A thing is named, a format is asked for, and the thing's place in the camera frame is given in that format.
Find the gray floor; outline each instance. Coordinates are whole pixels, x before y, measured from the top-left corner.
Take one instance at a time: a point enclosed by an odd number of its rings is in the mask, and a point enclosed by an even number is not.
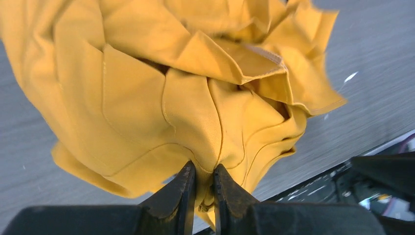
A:
[[[298,154],[279,161],[254,192],[266,199],[345,159],[415,129],[415,1],[315,0],[340,9],[327,69],[349,103],[310,119]],[[20,91],[0,47],[0,231],[21,209],[38,204],[134,204],[54,165],[55,142]],[[196,230],[202,228],[195,222]]]

